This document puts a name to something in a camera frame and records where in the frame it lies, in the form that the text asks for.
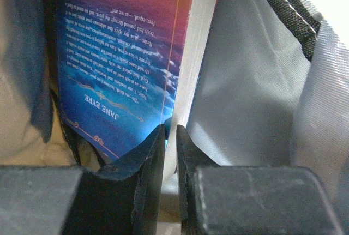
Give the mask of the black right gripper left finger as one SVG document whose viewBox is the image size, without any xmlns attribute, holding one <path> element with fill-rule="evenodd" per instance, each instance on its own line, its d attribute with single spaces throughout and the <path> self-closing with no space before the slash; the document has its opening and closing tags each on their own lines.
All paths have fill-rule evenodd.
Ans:
<svg viewBox="0 0 349 235">
<path fill-rule="evenodd" d="M 166 128 L 94 172 L 2 166 L 1 234 L 156 234 Z"/>
</svg>

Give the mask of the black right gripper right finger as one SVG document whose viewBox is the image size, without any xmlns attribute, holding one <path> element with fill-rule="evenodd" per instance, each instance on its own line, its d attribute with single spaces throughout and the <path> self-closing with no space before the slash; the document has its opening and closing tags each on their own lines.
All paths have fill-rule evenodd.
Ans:
<svg viewBox="0 0 349 235">
<path fill-rule="evenodd" d="M 182 125 L 176 146 L 182 234 L 343 234 L 309 169 L 220 166 Z"/>
</svg>

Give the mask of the beige canvas backpack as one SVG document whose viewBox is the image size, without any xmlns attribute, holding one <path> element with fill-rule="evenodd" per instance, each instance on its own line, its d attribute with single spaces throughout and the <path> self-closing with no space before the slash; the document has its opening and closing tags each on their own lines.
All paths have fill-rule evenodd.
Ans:
<svg viewBox="0 0 349 235">
<path fill-rule="evenodd" d="M 1 0 L 1 167 L 115 161 L 63 122 L 57 70 L 55 0 Z M 348 234 L 348 21 L 311 0 L 218 0 L 183 126 L 220 166 L 309 169 Z M 182 234 L 177 166 L 156 234 Z"/>
</svg>

